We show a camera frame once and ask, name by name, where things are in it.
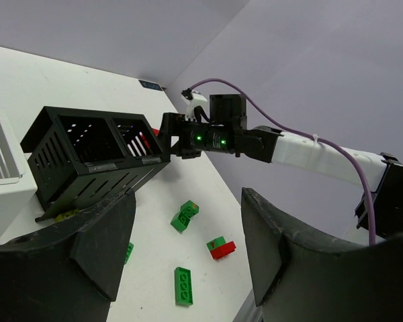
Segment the white wall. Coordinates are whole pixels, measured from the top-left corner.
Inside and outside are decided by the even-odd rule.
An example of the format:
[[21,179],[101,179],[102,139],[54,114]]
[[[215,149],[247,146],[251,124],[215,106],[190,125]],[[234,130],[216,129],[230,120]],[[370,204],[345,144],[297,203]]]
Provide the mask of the white wall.
[[[232,81],[278,121],[403,162],[403,0],[252,0],[168,88]],[[233,93],[205,85],[203,94]],[[249,127],[268,124],[249,107]],[[342,236],[362,189],[286,166],[210,154],[240,200],[253,187],[310,225]]]
[[167,86],[249,0],[0,0],[0,46]]

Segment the black slotted basket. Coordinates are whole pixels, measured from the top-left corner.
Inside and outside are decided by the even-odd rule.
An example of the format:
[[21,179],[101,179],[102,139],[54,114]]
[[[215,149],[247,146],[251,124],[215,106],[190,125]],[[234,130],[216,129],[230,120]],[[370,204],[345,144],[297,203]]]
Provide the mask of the black slotted basket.
[[136,191],[170,162],[139,114],[44,107],[21,146],[45,210],[37,221]]

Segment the purple cable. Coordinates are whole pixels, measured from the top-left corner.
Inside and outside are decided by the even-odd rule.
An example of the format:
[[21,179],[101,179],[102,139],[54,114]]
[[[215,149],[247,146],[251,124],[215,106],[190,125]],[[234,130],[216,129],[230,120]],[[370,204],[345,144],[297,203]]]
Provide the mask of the purple cable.
[[[275,124],[277,127],[280,127],[281,129],[288,131],[290,133],[297,134],[298,136],[303,136],[305,138],[308,138],[309,140],[313,140],[314,137],[308,133],[298,131],[296,129],[292,129],[290,127],[286,127],[279,122],[275,121],[273,118],[271,118],[266,112],[264,112],[255,102],[240,88],[238,88],[236,85],[233,85],[232,83],[228,82],[227,80],[223,80],[220,78],[208,78],[205,80],[202,80],[198,83],[195,83],[193,86],[191,86],[189,89],[194,90],[196,87],[199,87],[200,85],[210,83],[210,82],[217,82],[217,83],[222,83],[225,85],[228,85],[229,87],[235,89],[238,91],[240,94],[244,95],[249,103],[255,107],[255,109],[261,113],[266,119],[268,119],[271,123]],[[369,222],[369,245],[375,245],[376,244],[376,224],[375,224],[375,209],[373,208],[373,199],[371,198],[371,191],[369,187],[369,183],[367,182],[367,178],[365,177],[364,170],[362,167],[358,164],[356,159],[352,157],[348,152],[346,152],[344,149],[342,149],[339,145],[335,144],[334,142],[328,141],[326,139],[318,138],[318,142],[326,144],[327,146],[331,146],[333,149],[338,151],[340,154],[342,154],[346,159],[349,160],[349,162],[354,166],[355,170],[357,171],[358,177],[361,180],[361,184],[363,185],[363,190],[364,190],[364,198],[365,198],[365,206],[367,209],[367,215],[368,215],[368,222]]]

